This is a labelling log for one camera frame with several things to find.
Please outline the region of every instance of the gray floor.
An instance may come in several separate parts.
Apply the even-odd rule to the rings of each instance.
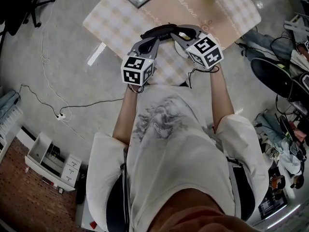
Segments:
[[[82,26],[83,20],[100,0],[57,0],[52,16],[43,32],[43,49],[48,49],[50,63],[45,71],[51,87],[70,105],[83,105],[99,100],[123,97],[125,85],[121,82],[121,60],[106,48],[89,66],[87,60],[100,44]],[[254,0],[262,3],[259,10],[262,22],[259,32],[279,37],[285,19],[293,11],[287,0]],[[38,94],[41,101],[54,106],[57,113],[66,104],[49,88],[42,66],[42,29],[52,5],[38,13],[42,27],[35,29],[30,22],[22,25],[13,37],[7,35],[1,59],[1,84],[6,90],[19,90],[26,84]],[[274,105],[275,94],[253,75],[247,59],[240,55],[237,45],[225,50],[222,62],[227,87],[235,108],[253,120],[257,113]],[[193,75],[193,93],[211,122],[211,91],[209,75]],[[44,131],[67,155],[72,153],[87,162],[91,142],[98,131],[112,133],[121,102],[102,103],[88,108],[72,108],[72,118],[67,124],[56,120],[51,108],[40,104],[27,88],[21,91],[20,106],[25,114],[25,125],[34,134]],[[67,117],[70,113],[64,110]]]

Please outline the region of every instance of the graphic print on shirt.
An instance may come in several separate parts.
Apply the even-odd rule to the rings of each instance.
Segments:
[[[187,130],[188,126],[183,124],[183,115],[179,114],[179,107],[177,96],[166,97],[155,103],[138,116],[132,137],[141,142],[146,131],[152,128],[157,139],[166,140],[179,130]]]

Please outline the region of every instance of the white t-shirt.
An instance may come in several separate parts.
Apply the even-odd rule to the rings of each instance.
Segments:
[[[245,163],[256,208],[268,189],[268,172],[252,124],[231,115],[220,122],[217,137],[223,153],[206,131],[191,90],[156,85],[146,87],[139,104],[127,155],[131,225],[145,232],[161,207],[182,189],[210,195],[227,215],[235,215],[226,156]],[[109,193],[124,163],[125,145],[97,133],[87,175],[90,213],[105,231]]]

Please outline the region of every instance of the hair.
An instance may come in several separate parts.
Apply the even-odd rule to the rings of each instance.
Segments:
[[[280,193],[280,194],[276,194],[275,195],[275,200],[280,200],[282,198],[282,194]]]
[[[278,190],[285,188],[285,177],[281,178],[281,183],[278,183]]]
[[[303,175],[299,176],[298,179],[297,179],[297,183],[295,185],[295,188],[300,189],[304,185],[304,182],[305,182],[304,176]]]

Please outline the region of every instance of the table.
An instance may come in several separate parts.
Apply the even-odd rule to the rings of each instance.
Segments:
[[[225,50],[260,23],[261,16],[251,0],[150,0],[140,9],[128,0],[102,0],[83,25],[123,58],[141,34],[168,22],[198,25]],[[176,52],[172,40],[161,43],[156,60],[150,84],[179,86],[195,68],[190,59]]]

